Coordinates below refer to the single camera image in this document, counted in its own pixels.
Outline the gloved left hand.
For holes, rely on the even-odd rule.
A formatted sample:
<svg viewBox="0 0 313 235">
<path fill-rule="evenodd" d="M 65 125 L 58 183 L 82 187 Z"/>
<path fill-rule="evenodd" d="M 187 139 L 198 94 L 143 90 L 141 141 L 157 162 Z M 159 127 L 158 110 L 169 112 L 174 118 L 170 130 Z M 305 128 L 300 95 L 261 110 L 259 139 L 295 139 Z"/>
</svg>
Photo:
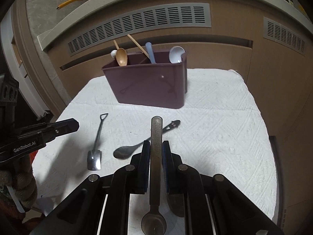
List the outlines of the gloved left hand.
<svg viewBox="0 0 313 235">
<path fill-rule="evenodd" d="M 12 187 L 14 195 L 26 212 L 37 199 L 38 190 L 32 169 L 35 155 L 36 153 L 28 154 L 1 166 L 1 212 L 5 216 L 14 219 L 25 216 L 17 210 L 8 187 Z"/>
</svg>

